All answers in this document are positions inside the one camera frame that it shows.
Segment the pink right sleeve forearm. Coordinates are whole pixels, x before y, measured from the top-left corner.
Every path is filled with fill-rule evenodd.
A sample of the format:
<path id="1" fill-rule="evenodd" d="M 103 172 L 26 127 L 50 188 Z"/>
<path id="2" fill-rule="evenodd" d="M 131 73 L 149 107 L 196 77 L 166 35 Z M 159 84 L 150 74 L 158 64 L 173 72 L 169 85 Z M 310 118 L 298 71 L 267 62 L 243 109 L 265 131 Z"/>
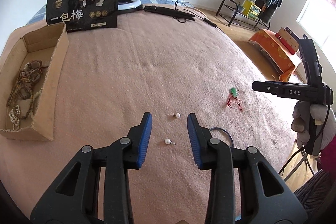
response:
<path id="1" fill-rule="evenodd" d="M 332 141 L 321 151 L 321 166 L 322 170 L 327 172 L 331 179 L 335 180 L 336 175 L 336 140 L 333 137 Z"/>

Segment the right hand grey glove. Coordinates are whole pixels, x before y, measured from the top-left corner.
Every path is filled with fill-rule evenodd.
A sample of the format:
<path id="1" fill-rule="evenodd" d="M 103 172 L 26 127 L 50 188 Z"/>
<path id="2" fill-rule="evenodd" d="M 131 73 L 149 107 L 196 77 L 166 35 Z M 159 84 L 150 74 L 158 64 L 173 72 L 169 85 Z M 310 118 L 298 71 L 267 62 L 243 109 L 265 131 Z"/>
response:
<path id="1" fill-rule="evenodd" d="M 306 121 L 303 119 L 300 110 L 306 106 L 305 102 L 298 101 L 293 110 L 293 121 L 291 129 L 297 133 L 297 146 L 301 148 L 309 141 L 309 132 L 305 128 Z M 323 122 L 326 118 L 327 106 L 312 104 L 310 106 L 310 115 L 320 122 Z M 335 137 L 335 115 L 332 109 L 329 110 L 329 115 L 325 128 L 322 133 L 321 151 L 326 148 Z"/>

